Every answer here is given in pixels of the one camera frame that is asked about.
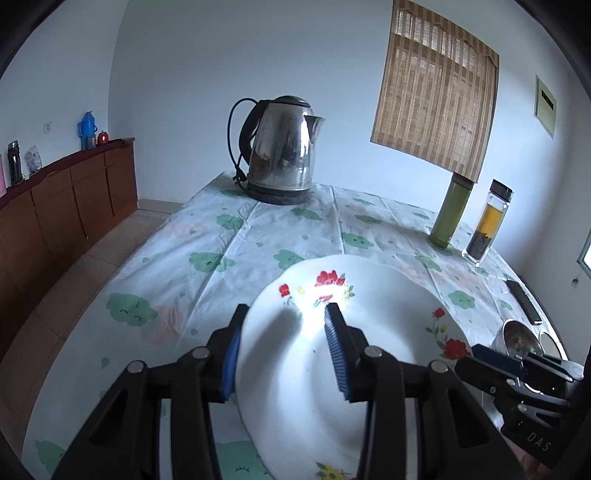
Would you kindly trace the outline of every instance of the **power cord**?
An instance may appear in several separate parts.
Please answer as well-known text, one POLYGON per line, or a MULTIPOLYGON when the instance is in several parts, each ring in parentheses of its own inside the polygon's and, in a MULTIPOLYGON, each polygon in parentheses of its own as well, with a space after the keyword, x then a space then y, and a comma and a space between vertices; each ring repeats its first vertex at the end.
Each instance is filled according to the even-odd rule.
MULTIPOLYGON (((230 154, 230 158, 232 159, 232 163, 234 164, 234 168, 236 169, 236 176, 234 177, 234 181, 236 181, 236 184, 240 188, 242 188, 242 190, 244 190, 244 187, 241 185, 241 182, 246 181, 247 178, 246 178, 246 174, 240 168, 240 161, 242 159, 242 154, 240 154, 238 156, 238 162, 236 162, 236 160, 234 159, 234 155, 232 154, 232 144, 230 143, 230 125, 232 123, 232 115, 234 114, 234 110, 236 109, 236 107, 238 105, 240 105, 242 102, 252 102, 254 104, 258 103, 255 99, 248 98, 248 97, 242 98, 242 99, 238 100, 236 103, 234 103, 232 110, 230 110, 230 116, 228 117, 228 129, 226 131, 226 139, 228 141, 228 153, 230 154)), ((252 140, 255 137, 257 130, 258 130, 258 128, 251 135, 250 140, 252 140)))

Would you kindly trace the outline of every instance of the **window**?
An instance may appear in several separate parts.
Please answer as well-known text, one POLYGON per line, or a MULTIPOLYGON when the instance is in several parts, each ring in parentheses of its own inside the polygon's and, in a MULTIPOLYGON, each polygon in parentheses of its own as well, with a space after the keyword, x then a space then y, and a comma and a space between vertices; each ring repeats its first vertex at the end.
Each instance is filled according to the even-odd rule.
POLYGON ((499 56, 464 29, 394 0, 371 141, 476 182, 491 131, 499 56))
POLYGON ((591 232, 589 232, 583 251, 577 260, 579 265, 585 270, 585 273, 591 278, 591 248, 589 248, 589 245, 591 245, 591 232))

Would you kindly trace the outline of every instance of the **black bottle cap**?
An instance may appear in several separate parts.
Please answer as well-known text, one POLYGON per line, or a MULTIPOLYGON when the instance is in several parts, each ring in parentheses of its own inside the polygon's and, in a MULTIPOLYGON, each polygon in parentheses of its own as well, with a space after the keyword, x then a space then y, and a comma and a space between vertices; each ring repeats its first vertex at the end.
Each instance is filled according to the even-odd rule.
POLYGON ((493 180, 491 183, 491 193, 498 196, 500 199, 510 202, 513 196, 513 190, 508 186, 503 185, 500 181, 493 180))
POLYGON ((466 177, 461 176, 459 173, 453 173, 452 175, 452 182, 457 183, 460 187, 464 187, 466 190, 472 191, 472 187, 474 186, 474 182, 467 179, 466 177))

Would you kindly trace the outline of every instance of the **stainless steel kettle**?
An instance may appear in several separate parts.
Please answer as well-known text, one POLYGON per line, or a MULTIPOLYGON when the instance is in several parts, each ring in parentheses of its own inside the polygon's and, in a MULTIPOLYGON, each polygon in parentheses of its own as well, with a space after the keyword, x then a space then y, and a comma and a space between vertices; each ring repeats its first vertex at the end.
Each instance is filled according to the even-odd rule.
POLYGON ((249 165, 247 194, 275 205, 306 202, 323 123, 324 118, 314 116, 310 105, 295 96, 257 102, 239 137, 240 153, 249 165))

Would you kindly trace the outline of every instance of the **wall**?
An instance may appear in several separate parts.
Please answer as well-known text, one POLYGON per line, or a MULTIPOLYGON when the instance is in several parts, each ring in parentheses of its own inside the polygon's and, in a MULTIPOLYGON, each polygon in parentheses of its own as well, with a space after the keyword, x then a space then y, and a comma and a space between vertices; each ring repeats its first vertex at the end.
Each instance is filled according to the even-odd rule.
POLYGON ((576 263, 591 228, 591 101, 573 82, 568 167, 539 247, 524 272, 560 331, 569 355, 584 362, 591 343, 591 280, 576 263), (578 277, 576 288, 571 286, 578 277))
MULTIPOLYGON (((501 56, 489 148, 464 220, 475 224, 493 178, 511 186, 514 202, 495 245, 519 271, 560 180, 574 73, 514 0, 421 4, 501 56), (536 74, 558 100, 553 140, 533 116, 536 74)), ((188 200, 232 166, 226 123, 233 103, 291 94, 327 118, 315 181, 438 210, 449 172, 369 142, 391 10, 392 0, 131 0, 113 58, 109 127, 137 139, 140 198, 188 200)), ((236 148, 247 111, 236 111, 236 148)))
POLYGON ((26 40, 0 79, 0 154, 37 145, 44 165, 80 150, 76 125, 92 110, 107 128, 109 79, 127 0, 66 0, 26 40), (51 132, 43 124, 51 122, 51 132))

